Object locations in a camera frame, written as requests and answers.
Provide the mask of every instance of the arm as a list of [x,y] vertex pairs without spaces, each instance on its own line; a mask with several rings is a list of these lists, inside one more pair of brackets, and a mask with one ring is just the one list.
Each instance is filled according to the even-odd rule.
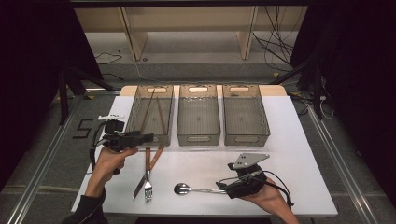
[[79,223],[83,220],[87,223],[107,223],[102,210],[106,197],[105,183],[113,177],[116,168],[124,166],[125,158],[136,152],[137,148],[125,148],[121,153],[114,153],[110,148],[103,147],[76,212],[62,223]]
[[291,212],[278,189],[264,185],[256,194],[241,197],[241,199],[257,204],[262,210],[280,217],[285,223],[299,223],[297,217]]

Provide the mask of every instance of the white surface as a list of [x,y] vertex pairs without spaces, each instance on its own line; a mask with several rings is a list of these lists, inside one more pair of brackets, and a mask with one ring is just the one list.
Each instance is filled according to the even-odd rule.
[[[178,88],[175,88],[175,98],[173,127],[177,124]],[[116,97],[109,114],[122,114],[128,118],[133,99],[134,97],[127,96]],[[305,217],[337,215],[290,98],[271,96],[262,97],[262,101],[271,130],[264,147],[225,147],[223,135],[220,136],[220,144],[217,147],[180,147],[174,128],[171,145],[164,149],[151,172],[152,202],[145,203],[143,189],[136,199],[132,200],[134,189],[144,173],[145,154],[144,148],[141,147],[140,152],[127,158],[121,174],[114,175],[106,184],[104,211],[124,215],[164,217],[269,216],[256,205],[240,199],[231,200],[228,195],[190,192],[188,195],[178,196],[173,192],[175,184],[180,182],[187,183],[195,189],[217,189],[216,181],[236,176],[235,171],[229,170],[227,163],[235,162],[242,151],[250,151],[270,155],[269,159],[261,161],[259,165],[263,170],[278,175],[287,185],[291,199],[295,203],[292,207],[294,214]],[[221,119],[221,95],[219,112]],[[274,176],[268,176],[281,186]],[[76,210],[80,194],[84,193],[89,177],[89,175],[85,176],[72,211]]]

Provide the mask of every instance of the wire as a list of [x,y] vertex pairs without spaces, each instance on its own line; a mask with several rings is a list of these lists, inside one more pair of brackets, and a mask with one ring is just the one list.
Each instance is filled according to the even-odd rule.
[[112,73],[103,73],[102,75],[103,75],[103,76],[113,76],[113,77],[117,77],[119,80],[122,80],[122,81],[125,80],[125,78],[116,76],[116,75],[114,75],[114,74],[112,74]]
[[101,53],[101,54],[99,54],[98,56],[96,56],[95,59],[100,59],[100,56],[105,55],[105,54],[109,55],[110,57],[113,56],[113,57],[118,57],[118,58],[116,58],[116,59],[114,59],[114,60],[111,60],[111,61],[108,62],[108,63],[98,63],[98,64],[109,64],[109,63],[114,63],[115,61],[118,61],[119,59],[122,58],[122,56],[119,55],[119,54]]
[[99,130],[108,123],[108,121],[103,121],[102,123],[100,123],[98,125],[98,127],[96,128],[95,132],[93,133],[93,137],[92,137],[92,141],[91,141],[91,147],[90,147],[90,160],[91,160],[91,167],[92,169],[95,168],[96,165],[96,160],[95,160],[95,151],[96,151],[96,147],[97,144],[96,143],[96,136],[99,133]]
[[291,92],[288,92],[288,96],[290,96],[291,100],[294,102],[298,102],[304,105],[304,109],[297,113],[298,117],[306,115],[308,113],[308,107],[309,105],[312,104],[313,100],[312,99],[306,99],[304,97],[301,97],[299,95],[293,94]]
[[301,7],[300,15],[298,16],[297,22],[294,24],[293,28],[291,28],[290,33],[285,38],[283,38],[282,41],[289,38],[289,36],[294,32],[294,29],[297,27],[297,24],[300,22],[301,16],[303,15],[303,11],[304,11],[304,7]]
[[279,176],[277,176],[276,174],[274,174],[274,173],[272,173],[272,172],[270,172],[270,171],[263,171],[263,172],[264,172],[264,173],[271,174],[271,175],[273,175],[274,177],[276,177],[276,178],[280,181],[280,183],[282,183],[283,187],[285,187],[286,191],[287,191],[288,194],[290,195],[290,191],[289,191],[288,187],[286,187],[285,183],[283,183],[283,181],[279,178]]
[[[278,11],[279,11],[279,7],[276,7],[276,21],[275,21],[275,23],[273,23],[273,20],[272,20],[270,14],[269,14],[269,12],[268,12],[267,7],[264,7],[264,8],[265,8],[265,11],[266,11],[266,13],[267,13],[268,19],[270,19],[271,25],[272,25],[272,27],[273,27],[273,30],[272,30],[272,32],[271,32],[270,39],[271,39],[272,36],[274,36],[274,38],[277,39],[277,40],[279,41],[279,44],[283,46],[284,43],[283,43],[283,41],[282,41],[282,38],[280,37],[279,31],[276,29],[277,21],[278,21],[278,16],[279,16],[279,12],[278,12]],[[282,54],[283,54],[283,56],[284,56],[285,59],[286,59],[287,57],[286,57],[286,55],[285,55],[285,53],[284,53],[284,51],[283,51],[283,48],[280,48],[280,50],[282,51]]]
[[283,59],[283,58],[281,58],[279,55],[277,55],[275,52],[273,52],[273,51],[271,51],[270,49],[268,49],[267,46],[264,46],[264,45],[262,44],[262,42],[260,41],[260,39],[259,39],[254,33],[253,33],[253,36],[256,37],[256,39],[257,39],[257,41],[259,42],[259,44],[260,44],[265,50],[270,51],[270,53],[272,53],[273,55],[275,55],[279,60],[281,60],[282,62],[284,62],[284,63],[286,63],[286,64],[288,64],[288,65],[290,65],[290,63],[289,63],[288,61],[286,61],[285,59]]
[[331,116],[330,116],[330,117],[327,117],[326,114],[325,114],[325,112],[324,112],[324,110],[323,110],[323,108],[322,108],[323,102],[324,102],[324,100],[321,100],[321,101],[320,101],[320,110],[321,110],[323,116],[324,116],[326,119],[332,119],[332,117],[334,117],[334,110],[332,111]]
[[[255,36],[256,37],[256,39],[258,39],[258,40],[260,40],[260,41],[263,41],[263,42],[268,42],[268,43],[270,43],[270,44],[273,44],[273,45],[276,45],[276,46],[279,46],[279,47],[281,47],[281,45],[280,44],[277,44],[277,43],[275,43],[275,42],[271,42],[271,41],[268,41],[268,40],[264,40],[264,39],[262,39],[262,38],[259,38],[259,37],[257,37],[257,36]],[[287,49],[290,49],[290,50],[293,50],[293,46],[289,46],[289,45],[287,45],[286,46],[286,48]]]
[[259,44],[262,46],[262,48],[264,48],[264,61],[265,61],[265,64],[266,64],[268,67],[272,68],[272,69],[279,70],[279,71],[283,71],[283,72],[289,72],[290,70],[281,69],[281,68],[277,67],[276,65],[274,65],[274,67],[273,67],[272,65],[270,65],[270,64],[267,62],[267,59],[266,59],[266,51],[268,50],[268,51],[270,51],[270,53],[272,53],[273,55],[275,55],[278,59],[280,59],[280,60],[283,61],[284,63],[289,64],[289,62],[284,61],[284,59],[282,59],[282,58],[279,57],[276,53],[274,53],[273,51],[271,51],[270,49],[268,49],[266,46],[264,46],[264,44],[260,41],[260,39],[258,39],[257,36],[255,36],[255,37],[256,37],[256,40],[259,42]]

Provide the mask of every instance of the gray floor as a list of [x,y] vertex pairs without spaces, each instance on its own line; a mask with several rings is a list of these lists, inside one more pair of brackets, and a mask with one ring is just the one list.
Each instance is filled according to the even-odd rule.
[[[267,33],[258,35],[268,37]],[[119,57],[102,55],[97,59],[99,63],[106,63],[100,64],[101,71],[104,74],[111,74],[104,75],[105,81],[116,87],[161,82],[170,84],[200,81],[268,83],[274,79],[274,73],[277,72],[265,63],[264,51],[255,40],[252,43],[249,59],[241,60],[233,33],[149,34],[142,60],[136,64],[132,61],[123,35],[87,34],[87,37],[95,55],[107,52],[122,56],[113,63],[109,62]],[[289,39],[291,44],[293,38],[295,39],[295,34],[292,34]],[[290,69],[287,65],[273,59],[270,54],[266,55],[266,62],[275,63],[282,69]],[[295,87],[297,80],[298,76],[289,79],[283,85],[287,91],[297,91]],[[84,82],[84,84],[90,89],[97,88],[90,82]],[[92,121],[86,121],[84,127],[94,129],[98,125],[97,116],[108,113],[117,92],[93,91],[88,95],[91,98],[86,97],[80,103],[77,99],[70,99],[72,108],[76,105],[76,112],[65,130],[59,150],[45,173],[45,178],[27,209],[22,223],[59,223],[63,217],[70,214],[80,182],[89,166],[88,148],[93,131],[85,139],[73,137],[85,134],[78,131],[78,125],[82,119],[92,119]],[[294,101],[294,104],[296,113],[306,111],[305,105],[300,101]],[[326,105],[324,109],[332,110]],[[46,121],[42,123],[40,132],[37,133],[37,138],[33,142],[32,149],[25,153],[0,194],[0,223],[7,223],[14,206],[35,176],[37,167],[51,146],[56,132],[60,129],[58,124],[60,114],[60,104],[57,99],[54,99],[46,115]],[[326,219],[307,217],[299,217],[299,219],[301,223],[364,223],[359,210],[353,203],[353,197],[348,193],[342,177],[335,168],[312,116],[314,115],[303,113],[300,121],[339,215]],[[395,208],[376,183],[364,160],[356,153],[356,148],[336,113],[332,119],[324,119],[323,124],[331,134],[332,140],[346,161],[347,168],[367,199],[378,223],[396,223]],[[108,219],[110,223],[134,223],[135,221],[135,217],[112,216]],[[276,218],[272,218],[272,221],[280,223]]]

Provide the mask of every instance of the spoon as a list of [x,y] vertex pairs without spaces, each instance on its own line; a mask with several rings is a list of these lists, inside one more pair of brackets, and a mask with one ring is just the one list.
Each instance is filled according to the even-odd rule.
[[178,195],[186,195],[190,191],[197,191],[203,193],[219,193],[219,194],[227,193],[225,190],[220,190],[220,189],[192,189],[187,184],[184,183],[176,184],[174,187],[174,192],[175,194]]

